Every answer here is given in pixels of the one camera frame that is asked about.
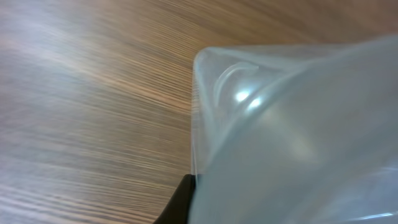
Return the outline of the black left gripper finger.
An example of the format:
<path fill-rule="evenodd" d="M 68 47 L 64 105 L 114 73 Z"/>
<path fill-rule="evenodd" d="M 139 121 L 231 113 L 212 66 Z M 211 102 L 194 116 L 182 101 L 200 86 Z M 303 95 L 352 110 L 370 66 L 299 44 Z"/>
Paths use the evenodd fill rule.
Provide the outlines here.
<path fill-rule="evenodd" d="M 185 175 L 163 212 L 153 224 L 187 224 L 195 187 L 196 176 Z"/>

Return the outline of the clear plastic container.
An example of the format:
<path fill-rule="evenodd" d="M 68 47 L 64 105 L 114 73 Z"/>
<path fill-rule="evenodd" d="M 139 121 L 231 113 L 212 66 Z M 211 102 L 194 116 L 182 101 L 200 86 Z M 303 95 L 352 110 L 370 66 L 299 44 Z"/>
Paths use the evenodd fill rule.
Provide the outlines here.
<path fill-rule="evenodd" d="M 397 37 L 208 47 L 190 223 L 396 223 Z"/>

